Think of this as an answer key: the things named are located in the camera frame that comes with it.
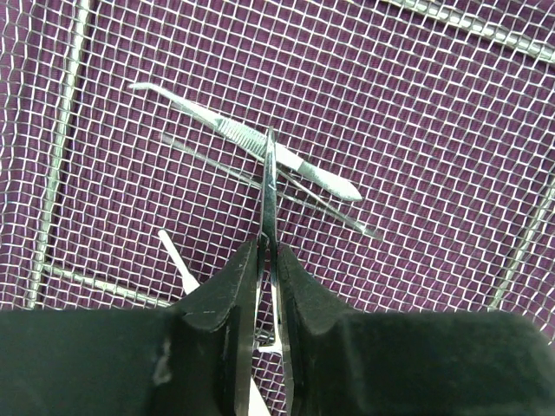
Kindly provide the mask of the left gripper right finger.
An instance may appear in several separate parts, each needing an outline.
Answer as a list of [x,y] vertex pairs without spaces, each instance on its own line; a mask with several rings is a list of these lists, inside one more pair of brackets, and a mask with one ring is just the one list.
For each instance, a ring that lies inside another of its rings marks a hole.
[[354,309],[277,258],[291,415],[551,415],[554,353],[507,312]]

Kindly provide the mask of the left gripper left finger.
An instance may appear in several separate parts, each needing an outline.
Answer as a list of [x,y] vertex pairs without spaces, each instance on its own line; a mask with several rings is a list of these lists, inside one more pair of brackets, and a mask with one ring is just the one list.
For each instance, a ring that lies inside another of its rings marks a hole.
[[167,308],[3,311],[2,414],[247,414],[257,251]]

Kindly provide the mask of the wide metal tweezers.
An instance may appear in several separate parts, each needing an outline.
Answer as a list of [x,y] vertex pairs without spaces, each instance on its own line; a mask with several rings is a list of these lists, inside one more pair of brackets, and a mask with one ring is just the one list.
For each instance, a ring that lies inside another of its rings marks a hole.
[[[208,107],[204,107],[195,101],[190,101],[152,82],[135,82],[129,84],[128,87],[137,91],[153,90],[157,94],[168,99],[171,106],[175,109],[190,116],[204,126],[211,128],[215,133],[229,140],[234,145],[250,154],[253,158],[264,161],[267,148],[267,137],[258,130],[248,127],[246,124],[233,120],[230,117],[218,114]],[[350,181],[311,164],[289,150],[286,146],[277,143],[275,145],[274,154],[275,160],[279,165],[300,174],[333,196],[349,202],[359,202],[362,200],[361,193]],[[359,221],[342,214],[338,209],[324,202],[322,198],[308,190],[308,188],[293,179],[286,172],[280,169],[278,169],[277,172],[299,189],[311,195],[312,198],[321,204],[327,212],[335,216],[336,219],[350,225],[352,228],[368,237],[378,239],[382,237],[378,231],[371,230]]]

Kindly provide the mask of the purple cloth wrap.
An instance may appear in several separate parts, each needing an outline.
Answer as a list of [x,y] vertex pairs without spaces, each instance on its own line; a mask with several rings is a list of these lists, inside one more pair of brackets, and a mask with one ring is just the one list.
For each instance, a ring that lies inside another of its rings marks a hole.
[[367,313],[494,312],[554,341],[551,1],[4,1],[1,314],[167,307],[257,232],[262,166],[152,82],[264,131],[279,238]]

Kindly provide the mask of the wire mesh metal tray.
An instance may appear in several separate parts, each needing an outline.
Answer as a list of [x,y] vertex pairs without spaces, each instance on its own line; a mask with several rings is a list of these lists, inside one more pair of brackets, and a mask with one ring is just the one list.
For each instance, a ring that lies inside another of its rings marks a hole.
[[551,415],[551,1],[4,1],[4,415]]

